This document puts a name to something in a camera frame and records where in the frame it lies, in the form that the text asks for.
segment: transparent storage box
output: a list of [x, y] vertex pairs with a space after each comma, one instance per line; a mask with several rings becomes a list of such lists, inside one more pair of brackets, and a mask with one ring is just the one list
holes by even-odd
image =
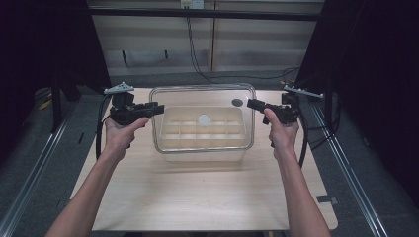
[[255, 99], [250, 84], [154, 88], [150, 102], [165, 106], [152, 119], [156, 149], [168, 161], [241, 160], [253, 145], [248, 99]]

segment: forearm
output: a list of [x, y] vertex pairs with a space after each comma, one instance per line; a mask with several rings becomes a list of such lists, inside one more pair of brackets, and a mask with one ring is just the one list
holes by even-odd
[[284, 184], [290, 233], [295, 236], [330, 236], [324, 218], [312, 198], [295, 153], [282, 154], [279, 160]]
[[118, 162], [104, 152], [83, 185], [59, 214], [46, 236], [89, 236], [105, 189]]

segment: black curtain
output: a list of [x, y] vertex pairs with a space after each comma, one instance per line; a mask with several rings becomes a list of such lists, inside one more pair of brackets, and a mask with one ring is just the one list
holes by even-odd
[[35, 91], [51, 87], [53, 76], [69, 100], [80, 96], [76, 85], [98, 93], [111, 86], [92, 17], [39, 10], [50, 4], [87, 7], [83, 0], [0, 2], [1, 164], [34, 105]]
[[418, 12], [417, 1], [326, 1], [328, 18], [317, 24], [295, 82], [324, 92], [332, 79], [383, 165], [419, 207]]

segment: human hand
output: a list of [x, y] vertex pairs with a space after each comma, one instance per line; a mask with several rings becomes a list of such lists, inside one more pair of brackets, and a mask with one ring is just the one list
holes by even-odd
[[278, 161], [290, 157], [290, 154], [294, 154], [296, 133], [299, 129], [298, 123], [283, 125], [271, 109], [265, 109], [264, 114], [271, 123], [269, 139], [275, 145], [274, 157]]
[[110, 152], [117, 162], [126, 155], [126, 149], [135, 140], [134, 133], [148, 123], [148, 118], [140, 118], [128, 126], [117, 124], [111, 118], [105, 121], [106, 145], [104, 151]]

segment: aluminum frame rail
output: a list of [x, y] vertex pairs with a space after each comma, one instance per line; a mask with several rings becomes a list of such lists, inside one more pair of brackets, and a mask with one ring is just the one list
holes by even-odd
[[315, 13], [284, 12], [248, 12], [206, 9], [164, 9], [164, 8], [121, 8], [121, 7], [64, 7], [39, 6], [40, 13], [96, 15], [96, 16], [133, 16], [133, 17], [180, 17], [180, 18], [220, 18], [220, 19], [254, 19], [277, 21], [316, 22], [324, 17]]
[[43, 171], [45, 170], [52, 156], [52, 153], [67, 127], [68, 120], [75, 110], [76, 105], [77, 103], [72, 103], [61, 125], [57, 128], [55, 133], [52, 133], [49, 136], [49, 139], [43, 148], [37, 163], [35, 164], [28, 178], [25, 180], [21, 190], [19, 191], [18, 195], [16, 196], [15, 200], [7, 210], [3, 220], [0, 223], [1, 237], [10, 237], [15, 231], [16, 226], [24, 214], [25, 209], [42, 177]]
[[[313, 106], [312, 110], [315, 117], [317, 118], [320, 126], [326, 127], [324, 122], [323, 111], [318, 106]], [[379, 215], [377, 214], [376, 209], [365, 193], [363, 187], [361, 186], [360, 181], [358, 180], [354, 170], [351, 167], [341, 145], [339, 144], [335, 135], [332, 135], [327, 128], [323, 128], [323, 133], [327, 138], [330, 148], [332, 149], [333, 154], [342, 170], [342, 173], [349, 185], [349, 188], [352, 191], [357, 203], [367, 221], [370, 225], [371, 230], [373, 231], [374, 236], [377, 237], [387, 237], [388, 234], [385, 231], [384, 225], [382, 224]]]

